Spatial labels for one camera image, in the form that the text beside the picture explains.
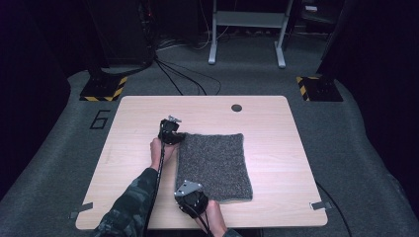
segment table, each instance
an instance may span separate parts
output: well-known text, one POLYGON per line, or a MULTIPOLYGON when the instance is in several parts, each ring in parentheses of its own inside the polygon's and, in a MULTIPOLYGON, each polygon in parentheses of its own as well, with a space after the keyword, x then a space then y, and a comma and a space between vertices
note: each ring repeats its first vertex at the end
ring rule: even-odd
MULTIPOLYGON (((228 227, 322 226, 324 209, 290 106, 282 96, 123 97, 79 213, 78 229, 93 229, 130 182, 150 164, 149 143, 159 123, 181 119, 179 132, 244 135, 244 156, 253 188, 251 201, 221 204, 228 227), (240 105, 241 112, 234 112, 240 105)), ((198 228, 174 200, 177 160, 162 172, 149 229, 198 228)))
POLYGON ((280 68, 285 68, 286 62, 284 59, 282 45, 292 5, 293 0, 289 0, 287 10, 285 13, 231 12, 217 11, 216 0, 213 0, 212 41, 209 50, 209 64, 215 64, 217 46, 217 26, 259 27, 281 29, 278 41, 275 41, 275 52, 277 54, 278 66, 280 68))

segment hand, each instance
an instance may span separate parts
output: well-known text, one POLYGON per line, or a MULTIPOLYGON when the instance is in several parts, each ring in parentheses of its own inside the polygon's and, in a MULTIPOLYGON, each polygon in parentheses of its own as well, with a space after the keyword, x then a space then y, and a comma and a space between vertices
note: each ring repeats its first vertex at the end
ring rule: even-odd
MULTIPOLYGON (((209 200, 209 205, 207 206, 206 212, 201 214, 201 218, 204 221, 207 219, 206 213, 209 220, 207 226, 209 227, 210 232, 212 232, 212 235, 214 237, 222 237, 227 231, 227 227, 225 226, 224 218, 222 217, 219 203, 216 200, 209 200)), ((195 218, 195 222, 197 222, 201 229, 203 229, 207 233, 199 218, 195 218)))
MULTIPOLYGON (((179 144, 169 145, 164 144, 164 160, 163 164, 165 164, 173 154, 173 151, 179 147, 179 144)), ((160 165, 160 157, 161 157, 161 140, 159 138, 154 138, 150 143, 150 150, 151 150, 151 166, 154 170, 158 171, 158 167, 160 165)))

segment camouflage sleeve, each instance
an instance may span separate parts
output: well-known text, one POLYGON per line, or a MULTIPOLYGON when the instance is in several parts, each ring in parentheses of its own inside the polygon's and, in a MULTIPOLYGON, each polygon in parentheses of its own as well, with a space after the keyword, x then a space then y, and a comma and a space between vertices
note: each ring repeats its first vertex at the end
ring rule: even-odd
POLYGON ((239 233, 237 233, 233 229, 228 229, 227 232, 222 237, 242 237, 239 233))
POLYGON ((154 196, 157 171, 145 169, 132 181, 126 191, 115 201, 111 210, 104 215, 91 236, 142 236, 148 211, 154 196))

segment person's left hand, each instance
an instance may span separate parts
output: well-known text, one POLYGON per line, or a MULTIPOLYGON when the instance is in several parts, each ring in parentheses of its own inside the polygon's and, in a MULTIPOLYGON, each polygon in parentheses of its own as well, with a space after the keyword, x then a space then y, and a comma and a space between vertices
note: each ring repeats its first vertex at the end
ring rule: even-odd
MULTIPOLYGON (((170 160, 172 157, 173 151, 179 147, 179 143, 175 145, 164 144, 164 160, 163 164, 170 160)), ((158 166, 160 164, 161 157, 161 140, 155 137, 150 143, 151 150, 151 166, 154 170, 158 171, 158 166)))

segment gray fabric mat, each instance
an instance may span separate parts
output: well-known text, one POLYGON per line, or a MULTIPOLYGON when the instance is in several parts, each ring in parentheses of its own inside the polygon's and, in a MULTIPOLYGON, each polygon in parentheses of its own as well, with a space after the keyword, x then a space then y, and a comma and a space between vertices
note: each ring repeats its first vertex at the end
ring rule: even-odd
POLYGON ((187 133, 179 147, 176 188, 182 186, 185 180, 202 184, 202 190, 209 199, 252 199, 252 186, 243 151, 243 134, 187 133))

